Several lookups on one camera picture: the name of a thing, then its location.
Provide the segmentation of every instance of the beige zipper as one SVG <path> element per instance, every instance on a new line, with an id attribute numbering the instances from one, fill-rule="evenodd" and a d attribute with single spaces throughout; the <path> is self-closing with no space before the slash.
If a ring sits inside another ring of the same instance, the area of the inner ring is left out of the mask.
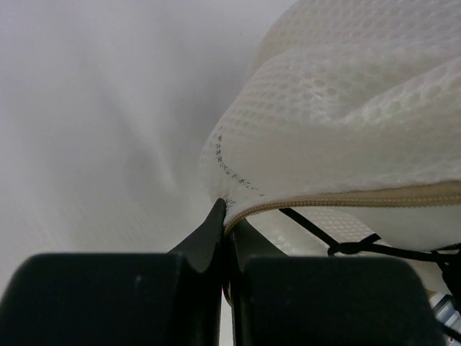
<path id="1" fill-rule="evenodd" d="M 358 207 L 358 208 L 422 208 L 461 204 L 461 181 L 416 185 L 395 189 L 332 193 L 298 197 L 256 205 L 239 213 L 225 227 L 225 234 L 248 216 L 280 208 Z"/>

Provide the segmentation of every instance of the white backdrop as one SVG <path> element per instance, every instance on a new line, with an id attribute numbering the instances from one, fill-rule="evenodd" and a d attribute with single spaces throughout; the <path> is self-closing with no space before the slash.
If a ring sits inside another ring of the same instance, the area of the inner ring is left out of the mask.
<path id="1" fill-rule="evenodd" d="M 292 2 L 1 0 L 0 292 L 35 253 L 164 252 L 193 230 L 203 143 Z"/>

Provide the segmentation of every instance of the white mesh bag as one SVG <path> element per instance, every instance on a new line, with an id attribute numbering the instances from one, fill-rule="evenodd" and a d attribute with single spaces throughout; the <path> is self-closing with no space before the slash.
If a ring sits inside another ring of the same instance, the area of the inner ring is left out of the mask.
<path id="1" fill-rule="evenodd" d="M 461 1 L 297 2 L 259 46 L 200 172 L 227 201 L 227 231 L 249 217 L 289 254 L 326 246 L 268 210 L 309 206 L 297 211 L 338 241 L 461 243 Z M 411 264 L 447 291 L 435 264 Z"/>

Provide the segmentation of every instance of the zipper teeth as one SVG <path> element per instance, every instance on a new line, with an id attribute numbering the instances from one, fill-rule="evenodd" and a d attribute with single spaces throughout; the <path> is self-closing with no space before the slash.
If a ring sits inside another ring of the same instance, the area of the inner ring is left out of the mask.
<path id="1" fill-rule="evenodd" d="M 461 195 L 448 195 L 425 198 L 331 198 L 309 200 L 287 200 L 257 205 L 237 214 L 226 225 L 224 234 L 244 218 L 282 208 L 296 207 L 355 207 L 355 208 L 423 208 L 461 204 Z"/>

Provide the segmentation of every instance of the black drawstring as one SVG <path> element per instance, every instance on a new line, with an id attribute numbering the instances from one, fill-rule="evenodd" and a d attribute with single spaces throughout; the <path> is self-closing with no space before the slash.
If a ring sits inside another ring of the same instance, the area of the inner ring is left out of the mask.
<path id="1" fill-rule="evenodd" d="M 339 243 L 337 240 L 329 236 L 325 231 L 318 228 L 314 223 L 310 222 L 307 218 L 294 211 L 291 208 L 280 209 L 282 213 L 291 218 L 294 222 L 301 225 L 311 234 L 319 238 L 321 241 L 328 245 L 328 256 L 334 256 L 340 252 L 342 254 L 358 254 L 359 252 L 374 252 L 377 254 L 386 254 L 394 257 L 401 257 L 407 260 L 416 260 L 423 262 L 435 262 L 442 270 L 442 277 L 447 287 L 454 296 L 453 306 L 458 309 L 458 301 L 461 299 L 461 251 L 457 254 L 440 254 L 438 251 L 417 252 L 411 250 L 397 249 L 395 247 L 387 247 L 385 245 L 375 244 L 381 237 L 377 234 L 371 234 L 361 241 L 351 241 L 346 243 Z M 461 334 L 455 330 L 443 326 L 443 332 L 452 337 L 453 339 L 461 342 Z"/>

